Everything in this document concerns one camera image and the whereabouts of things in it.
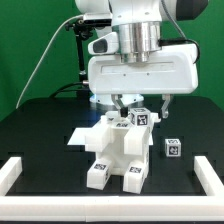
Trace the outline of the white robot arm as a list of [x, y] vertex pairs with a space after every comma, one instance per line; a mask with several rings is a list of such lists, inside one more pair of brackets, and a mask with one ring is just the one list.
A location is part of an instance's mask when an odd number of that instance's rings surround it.
[[197, 18], [209, 0], [75, 0], [86, 25], [99, 38], [88, 45], [91, 91], [111, 97], [117, 108], [136, 94], [160, 94], [161, 116], [168, 116], [174, 94], [193, 92], [198, 86], [196, 42], [180, 36], [161, 38], [163, 21], [175, 24]]

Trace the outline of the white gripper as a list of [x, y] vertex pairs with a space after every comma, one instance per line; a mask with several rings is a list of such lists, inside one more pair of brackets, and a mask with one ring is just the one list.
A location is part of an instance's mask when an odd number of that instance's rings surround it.
[[89, 87], [94, 94], [113, 94], [121, 117], [128, 116], [128, 108], [119, 94], [163, 94], [160, 117], [166, 119], [172, 94], [192, 93], [198, 86], [196, 57], [194, 44], [164, 46], [145, 63], [122, 63], [118, 54], [94, 56], [88, 65]]

